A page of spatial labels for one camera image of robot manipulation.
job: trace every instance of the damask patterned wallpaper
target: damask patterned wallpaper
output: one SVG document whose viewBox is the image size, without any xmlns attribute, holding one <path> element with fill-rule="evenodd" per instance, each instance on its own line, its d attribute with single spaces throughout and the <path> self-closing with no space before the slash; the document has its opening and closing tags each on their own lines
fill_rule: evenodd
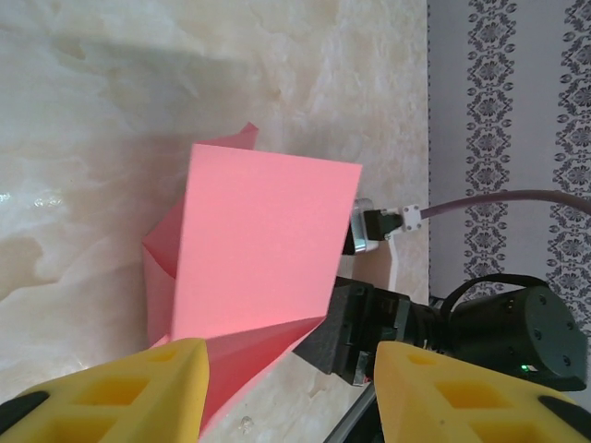
<svg viewBox="0 0 591 443">
<path fill-rule="evenodd" d="M 524 188 L 591 198 L 591 0 L 431 0 L 428 20 L 430 203 Z M 591 338 L 589 217 L 496 204 L 430 229 L 434 295 L 491 272 L 535 275 Z M 591 409 L 590 390 L 573 396 Z"/>
</svg>

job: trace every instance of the gray patterned wallpaper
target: gray patterned wallpaper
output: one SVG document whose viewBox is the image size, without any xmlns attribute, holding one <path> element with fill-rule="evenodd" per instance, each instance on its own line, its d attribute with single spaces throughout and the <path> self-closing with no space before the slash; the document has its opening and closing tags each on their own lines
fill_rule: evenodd
<svg viewBox="0 0 591 443">
<path fill-rule="evenodd" d="M 523 188 L 591 198 L 591 0 L 431 0 L 428 24 L 430 203 Z M 536 275 L 591 337 L 589 217 L 496 204 L 430 229 L 434 295 L 491 272 Z M 591 389 L 573 397 L 591 410 Z"/>
</svg>

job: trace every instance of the wallpaper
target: wallpaper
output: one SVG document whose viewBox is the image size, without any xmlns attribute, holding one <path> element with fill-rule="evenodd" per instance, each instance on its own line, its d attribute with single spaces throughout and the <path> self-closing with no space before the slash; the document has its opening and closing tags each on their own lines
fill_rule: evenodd
<svg viewBox="0 0 591 443">
<path fill-rule="evenodd" d="M 433 0 L 428 24 L 430 203 L 525 188 L 591 198 L 591 0 Z M 591 218 L 491 204 L 432 220 L 430 239 L 433 295 L 535 275 L 591 337 Z"/>
</svg>

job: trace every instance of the pink paper box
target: pink paper box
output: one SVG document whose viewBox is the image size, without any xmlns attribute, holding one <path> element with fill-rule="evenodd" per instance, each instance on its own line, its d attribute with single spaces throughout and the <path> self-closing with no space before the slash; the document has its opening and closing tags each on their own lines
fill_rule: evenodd
<svg viewBox="0 0 591 443">
<path fill-rule="evenodd" d="M 183 201 L 143 241 L 150 344 L 208 343 L 202 428 L 326 316 L 361 172 L 254 151 L 257 134 L 194 145 Z"/>
</svg>

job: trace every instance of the marble surface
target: marble surface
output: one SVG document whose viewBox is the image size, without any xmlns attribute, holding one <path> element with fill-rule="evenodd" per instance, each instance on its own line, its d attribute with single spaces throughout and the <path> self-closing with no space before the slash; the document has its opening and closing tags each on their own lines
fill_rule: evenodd
<svg viewBox="0 0 591 443">
<path fill-rule="evenodd" d="M 14 0 L 0 60 L 0 401 L 145 347 L 139 241 L 191 141 L 252 121 L 259 150 L 427 204 L 424 0 Z M 396 248 L 425 299 L 427 231 Z M 321 441 L 356 395 L 290 355 L 204 441 Z"/>
</svg>

